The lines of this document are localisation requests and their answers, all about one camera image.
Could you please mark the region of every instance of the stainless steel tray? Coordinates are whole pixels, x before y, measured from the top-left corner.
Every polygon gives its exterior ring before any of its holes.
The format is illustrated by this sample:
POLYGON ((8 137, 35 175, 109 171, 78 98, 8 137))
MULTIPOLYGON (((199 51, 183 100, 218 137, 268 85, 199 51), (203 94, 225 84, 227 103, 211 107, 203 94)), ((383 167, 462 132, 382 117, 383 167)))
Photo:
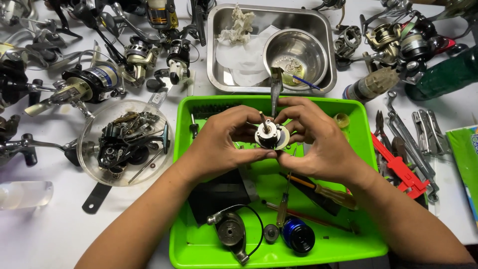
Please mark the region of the stainless steel tray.
MULTIPOLYGON (((221 31, 233 25, 232 10, 235 4, 218 5, 211 10, 207 19, 207 77, 209 81, 221 91, 239 93, 270 93, 271 81, 267 79, 256 87, 241 87, 234 83, 228 68, 224 68, 216 61, 217 38, 221 31)), ((327 51, 328 70, 327 74, 319 83, 324 91, 305 90, 293 91, 284 89, 282 94, 288 95, 322 95, 332 90, 337 82, 337 70, 335 67, 334 49, 332 46, 332 28, 327 18, 313 10, 287 9, 263 6, 240 5, 243 13, 253 11, 256 15, 252 24, 251 35, 257 35, 271 24, 283 29, 300 29, 315 36, 327 51)))

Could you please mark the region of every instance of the plastic bottle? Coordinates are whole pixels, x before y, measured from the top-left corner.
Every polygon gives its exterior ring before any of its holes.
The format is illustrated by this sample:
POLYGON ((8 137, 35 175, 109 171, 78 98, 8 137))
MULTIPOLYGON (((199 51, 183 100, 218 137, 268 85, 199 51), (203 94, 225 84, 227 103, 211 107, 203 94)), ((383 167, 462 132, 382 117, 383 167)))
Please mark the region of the plastic bottle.
POLYGON ((13 181, 0 184, 0 210, 46 205, 53 196, 49 181, 13 181))
POLYGON ((474 82, 478 82, 478 46, 430 67, 416 85, 405 86, 405 93, 414 101, 425 101, 474 82))
POLYGON ((345 88, 343 99, 357 100, 362 104, 373 100, 377 96, 395 86, 400 79, 398 73, 391 67, 379 69, 359 81, 345 88))

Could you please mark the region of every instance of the wrench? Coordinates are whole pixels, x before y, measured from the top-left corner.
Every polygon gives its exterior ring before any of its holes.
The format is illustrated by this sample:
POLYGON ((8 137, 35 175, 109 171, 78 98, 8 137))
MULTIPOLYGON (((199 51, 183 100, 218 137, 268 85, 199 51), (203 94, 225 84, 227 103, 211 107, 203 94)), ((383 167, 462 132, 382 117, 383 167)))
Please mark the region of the wrench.
POLYGON ((412 134, 408 131, 405 124, 403 124, 400 116, 398 116, 398 113, 391 105, 395 97, 397 97, 397 93, 395 91, 390 90, 387 92, 387 95, 387 109, 389 110, 388 116, 390 117, 388 126, 390 127, 392 133, 395 136, 400 137, 405 141, 405 148, 407 149, 407 152, 409 153, 410 157, 413 159, 413 161, 418 166, 425 178, 430 181, 432 191, 428 194, 428 199, 432 202, 437 202, 438 196, 436 193, 440 190, 440 188, 434 180, 436 173, 430 166, 430 164, 425 160, 425 156, 423 156, 422 151, 420 150, 420 147, 418 146, 417 142, 413 138, 412 134), (397 125, 403 135, 400 134, 400 132, 397 130, 397 127, 395 127, 393 123, 397 125))

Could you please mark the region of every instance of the screwdriver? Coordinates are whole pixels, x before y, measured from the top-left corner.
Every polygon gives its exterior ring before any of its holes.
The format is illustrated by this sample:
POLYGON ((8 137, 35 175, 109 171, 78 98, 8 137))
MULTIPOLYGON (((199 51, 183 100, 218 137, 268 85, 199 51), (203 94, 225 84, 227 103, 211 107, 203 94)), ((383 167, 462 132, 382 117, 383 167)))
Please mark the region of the screwdriver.
POLYGON ((191 120, 193 120, 193 124, 191 124, 189 126, 189 130, 191 130, 191 132, 193 133, 193 139, 196 138, 197 136, 197 129, 199 127, 199 124, 197 124, 195 121, 194 121, 194 116, 193 114, 191 113, 191 120))
POLYGON ((314 189, 315 193, 322 194, 323 196, 330 198, 332 201, 334 201, 337 204, 340 204, 343 207, 347 207, 352 210, 357 209, 357 201, 355 201, 355 198, 343 191, 334 191, 330 188, 327 187, 322 187, 320 184, 312 184, 309 182, 305 182, 302 179, 298 179, 294 176, 291 176, 290 174, 286 176, 288 180, 294 180, 296 182, 299 182, 300 184, 307 186, 309 188, 314 189))
POLYGON ((277 227, 282 228, 284 227, 285 216, 287 215, 287 203, 289 202, 289 185, 291 183, 291 176, 292 171, 289 172, 289 180, 287 181, 287 187, 285 187, 285 192, 282 194, 282 200, 279 204, 279 210, 277 211, 277 227))

